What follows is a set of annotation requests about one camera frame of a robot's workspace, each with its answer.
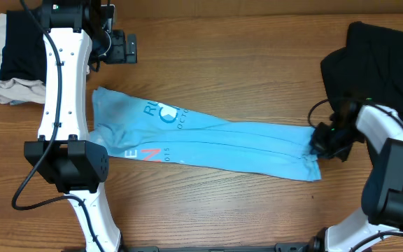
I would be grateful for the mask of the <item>light blue printed t-shirt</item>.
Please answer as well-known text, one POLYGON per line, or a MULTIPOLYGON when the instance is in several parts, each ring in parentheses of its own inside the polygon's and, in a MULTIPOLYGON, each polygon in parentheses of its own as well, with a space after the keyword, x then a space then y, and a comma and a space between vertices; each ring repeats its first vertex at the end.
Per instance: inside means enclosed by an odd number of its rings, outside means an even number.
POLYGON ((98 88, 93 142, 111 157, 169 162, 296 181, 321 178, 310 127, 231 122, 98 88))

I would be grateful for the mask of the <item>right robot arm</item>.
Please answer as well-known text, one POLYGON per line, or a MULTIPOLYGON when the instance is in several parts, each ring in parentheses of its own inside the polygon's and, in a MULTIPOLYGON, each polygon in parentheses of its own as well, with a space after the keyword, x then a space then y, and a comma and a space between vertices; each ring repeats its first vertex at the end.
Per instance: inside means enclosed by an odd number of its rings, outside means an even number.
POLYGON ((403 122, 395 109, 350 101, 315 127, 310 145, 323 159, 346 161, 355 142, 366 143, 372 170, 360 207, 323 228, 302 251, 370 251, 389 237, 403 237, 403 122))

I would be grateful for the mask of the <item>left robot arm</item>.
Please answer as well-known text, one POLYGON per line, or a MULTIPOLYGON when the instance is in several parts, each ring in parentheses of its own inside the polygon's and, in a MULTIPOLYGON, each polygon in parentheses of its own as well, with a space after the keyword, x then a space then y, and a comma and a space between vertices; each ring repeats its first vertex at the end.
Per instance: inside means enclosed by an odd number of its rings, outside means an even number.
POLYGON ((45 104, 35 141, 24 156, 71 204, 86 251, 125 251, 108 205, 107 150, 90 141, 86 80, 101 63, 134 64, 136 37, 115 30, 115 6, 100 1, 44 1, 28 16, 43 34, 46 54, 45 104))

